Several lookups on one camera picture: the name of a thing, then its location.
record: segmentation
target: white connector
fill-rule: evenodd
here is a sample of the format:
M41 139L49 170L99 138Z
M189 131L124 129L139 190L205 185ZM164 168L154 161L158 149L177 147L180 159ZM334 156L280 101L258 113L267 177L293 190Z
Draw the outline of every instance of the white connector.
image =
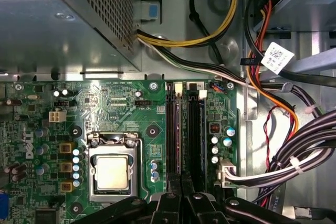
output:
M50 111L49 112L49 123L62 123L67 120L66 111Z
M231 184L231 182L226 179L225 169L233 169L233 171L236 173L236 166L233 165L229 160L223 159L219 161L219 167L216 172L222 188L226 188Z
M174 89L175 89L175 94L177 97L181 97L182 96L182 92L183 92L183 83L181 82L175 82L174 83Z

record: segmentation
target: ram slot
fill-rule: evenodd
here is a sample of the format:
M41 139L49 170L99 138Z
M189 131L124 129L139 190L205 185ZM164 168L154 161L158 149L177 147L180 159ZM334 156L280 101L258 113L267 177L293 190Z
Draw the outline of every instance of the ram slot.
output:
M177 170L177 103L172 83L166 86L166 171L176 173Z
M202 156L202 146L204 129L202 120L201 103L198 94L190 94L188 97L188 147L190 159L190 174L195 186L195 191L204 191L204 160Z

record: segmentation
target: yellow wire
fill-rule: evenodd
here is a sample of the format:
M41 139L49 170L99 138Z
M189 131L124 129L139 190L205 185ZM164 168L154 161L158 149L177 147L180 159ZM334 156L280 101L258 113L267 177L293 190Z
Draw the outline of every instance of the yellow wire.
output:
M266 13L264 12L264 10L261 10L261 13L263 15L263 19L265 22L266 19ZM252 56L252 51L250 50L250 52L248 53L248 57L251 58ZM250 83L253 85L253 87L255 87L255 89L261 93L263 96L265 96L266 98L268 98L269 100L271 100L273 103L275 103L276 105L278 105L279 107L285 109L286 111L288 111L294 118L295 121L295 126L294 126L294 132L297 132L299 130L299 119L298 116L295 114L294 111L292 111L291 109L289 109L286 105L284 105L283 103L279 102L278 100L274 99L273 97L269 96L267 93L265 93L262 89L260 89L259 87L256 86L256 84L253 82L253 79L251 77L251 73L249 71L249 67L246 67L246 72L248 75L248 79L250 81Z
M221 26L213 34L207 37L204 37L201 39L187 40L187 41L165 41L165 40L160 40L160 39L149 38L143 35L138 35L138 37L146 41L147 43L150 43L155 46L163 46L163 47L185 47L185 46L192 46L195 44L205 42L208 39L214 38L217 35L219 35L223 30L225 30L230 25L230 22L232 21L234 14L236 12L236 9L237 9L237 3L238 3L238 0L232 0L229 12L226 18L224 19L223 23L221 24Z

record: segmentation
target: sticker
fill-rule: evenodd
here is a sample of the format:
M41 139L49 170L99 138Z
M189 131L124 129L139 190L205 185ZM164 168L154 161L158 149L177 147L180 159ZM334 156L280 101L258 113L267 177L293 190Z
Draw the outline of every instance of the sticker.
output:
M279 74L293 56L292 52L272 42L267 48L261 63L272 72Z

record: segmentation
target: electrolytic capacitor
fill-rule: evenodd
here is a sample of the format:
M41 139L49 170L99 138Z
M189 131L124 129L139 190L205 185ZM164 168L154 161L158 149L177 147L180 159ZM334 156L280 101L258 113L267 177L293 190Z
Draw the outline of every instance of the electrolytic capacitor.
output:
M49 129L46 127L39 128L35 130L36 137L46 137L49 134Z
M218 159L217 156L213 156L213 157L211 158L211 163L213 163L213 164L217 164L218 161L219 161L219 159Z
M134 95L135 95L136 98L140 98L140 97L142 97L142 92L138 90L134 93Z
M236 130L234 129L234 128L232 128L232 127L229 127L229 128L227 128L226 129L226 135L227 136L234 136L236 134Z
M74 96L73 94L74 93L71 90L68 90L68 89L63 89L62 90L62 96L64 96L64 97L73 97Z
M48 151L49 151L49 145L47 144L43 144L36 148L36 154L39 156L47 154Z
M218 137L217 136L211 137L211 143L217 144L218 143Z
M11 164L11 165L8 165L8 166L6 166L6 167L4 168L4 172L5 172L5 173L10 173L12 169L18 167L19 165L20 165L20 164L19 164L18 162L15 162L15 163L13 163L13 164Z
M59 97L61 94L59 93L58 90L55 90L53 93L54 97Z
M16 115L14 117L14 120L17 121L17 122L28 121L29 120L29 115Z
M152 172L152 178L157 180L159 178L159 173L158 172Z
M212 152L212 154L218 154L218 152L219 152L218 147L217 146L212 147L211 152Z
M25 171L27 169L27 165L26 164L21 164L17 167L15 167L14 169L12 169L12 174L19 174L23 171Z
M49 171L49 165L47 164L42 164L37 166L35 172L37 176L42 176L44 173L47 173Z
M17 174L15 176L13 176L12 181L18 182L18 181L24 179L25 177L27 177L27 173L23 172L23 173L20 173L20 174Z
M8 99L6 101L6 105L7 106L21 106L22 105L22 101L19 99Z
M77 164L72 166L72 170L73 170L74 172L78 172L79 169L80 169L80 167L79 167L79 165L77 165Z
M232 140L229 139L228 137L225 137L225 138L223 139L223 144L224 144L225 147L231 147L231 145L232 145Z
M158 163L156 161L151 162L151 170L156 170L158 168Z

